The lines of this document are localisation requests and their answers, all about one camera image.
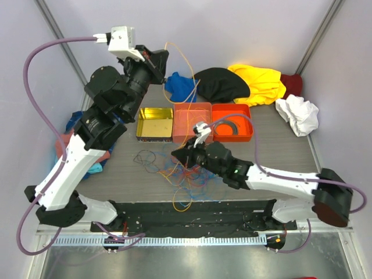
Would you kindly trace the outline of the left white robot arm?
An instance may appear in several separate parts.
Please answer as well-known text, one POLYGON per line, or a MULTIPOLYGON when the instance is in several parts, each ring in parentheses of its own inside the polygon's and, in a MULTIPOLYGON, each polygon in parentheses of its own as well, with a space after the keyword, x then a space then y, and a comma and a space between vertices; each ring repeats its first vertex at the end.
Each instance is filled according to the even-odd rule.
POLYGON ((63 169, 54 166, 47 182, 28 186, 25 194, 30 202, 36 202, 41 224, 65 228, 79 221, 100 223, 112 232, 119 231, 125 215, 114 201, 98 201, 76 191, 76 186, 88 169, 101 158, 123 135, 126 124, 135 122, 140 104, 151 84, 165 82, 167 50, 150 51, 143 45, 135 50, 140 58, 123 55, 118 62, 123 66, 120 73, 112 66, 102 66, 91 75, 85 92, 93 104, 73 127, 65 158, 59 158, 63 169))

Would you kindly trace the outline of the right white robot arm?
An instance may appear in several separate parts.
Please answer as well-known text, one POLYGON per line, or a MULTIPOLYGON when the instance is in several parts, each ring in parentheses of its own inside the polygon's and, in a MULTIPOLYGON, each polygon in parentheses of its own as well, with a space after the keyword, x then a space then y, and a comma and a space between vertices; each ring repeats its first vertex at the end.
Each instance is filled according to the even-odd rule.
POLYGON ((199 166, 222 178, 233 189, 264 190, 290 195, 276 200, 262 216, 265 227, 274 230, 282 223, 318 218, 334 227, 346 227, 353 191, 333 170, 317 173, 280 171, 236 158, 223 144, 186 144, 173 151, 185 168, 199 166))

